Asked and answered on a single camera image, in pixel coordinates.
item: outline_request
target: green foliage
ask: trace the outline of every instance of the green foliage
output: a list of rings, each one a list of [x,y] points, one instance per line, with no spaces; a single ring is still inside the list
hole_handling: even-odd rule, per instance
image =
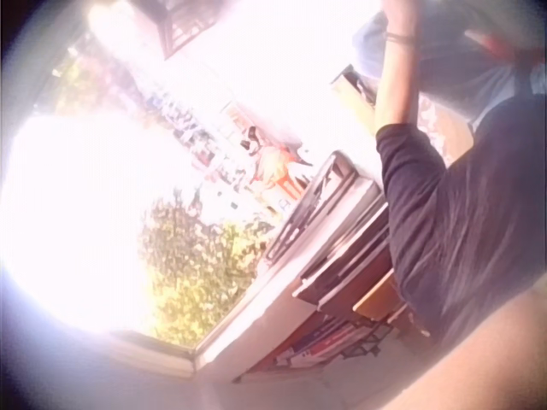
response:
[[[188,347],[198,344],[235,306],[256,275],[264,235],[273,227],[207,227],[175,190],[144,217],[141,252],[152,283],[151,336]]]

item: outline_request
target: person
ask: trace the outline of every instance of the person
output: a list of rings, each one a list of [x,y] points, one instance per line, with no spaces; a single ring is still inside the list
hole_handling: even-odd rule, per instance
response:
[[[449,351],[547,272],[545,94],[522,86],[493,107],[474,146],[447,169],[416,126],[426,10],[418,0],[383,0],[383,9],[375,129],[394,277]]]
[[[500,307],[384,410],[547,408],[544,280]]]
[[[250,150],[249,141],[243,140],[240,144],[245,150]],[[251,183],[261,181],[263,190],[270,190],[279,185],[292,200],[300,199],[303,187],[295,183],[289,175],[289,164],[294,162],[294,158],[286,149],[262,146],[253,152],[252,156],[256,158],[256,168]]]
[[[417,85],[425,96],[458,114],[473,130],[490,110],[516,94],[520,75],[516,68],[527,62],[524,58],[499,59],[486,52],[472,39],[477,37],[476,30],[475,36],[468,35],[477,26],[473,22],[479,20],[465,2],[421,0]],[[353,37],[353,66],[366,83],[379,80],[382,74],[387,24],[385,13],[380,12]],[[536,61],[531,67],[530,86],[535,93],[546,91],[544,50],[541,55],[543,62]]]

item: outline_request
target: bright light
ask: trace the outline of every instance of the bright light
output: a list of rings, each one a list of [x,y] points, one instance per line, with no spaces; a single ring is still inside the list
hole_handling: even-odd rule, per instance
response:
[[[119,57],[127,57],[137,43],[132,12],[127,2],[116,2],[109,7],[94,5],[87,16],[91,31]]]
[[[15,140],[0,201],[0,255],[58,319],[89,331],[142,331],[149,313],[140,218],[188,181],[167,133],[127,120],[30,119]]]

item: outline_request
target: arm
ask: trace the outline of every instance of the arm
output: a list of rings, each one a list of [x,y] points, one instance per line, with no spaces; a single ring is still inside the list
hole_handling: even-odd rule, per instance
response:
[[[446,167],[427,135],[415,125],[418,0],[384,0],[383,4],[389,21],[388,33],[410,38],[412,43],[386,41],[375,110],[377,150],[382,160],[385,196],[390,204],[390,226],[394,239],[404,243],[409,236],[405,224],[413,224],[422,217],[421,211],[437,189]]]
[[[390,124],[417,121],[417,0],[384,0],[387,32],[382,78],[376,97],[375,131]]]
[[[544,408],[547,287],[507,302],[385,410]]]

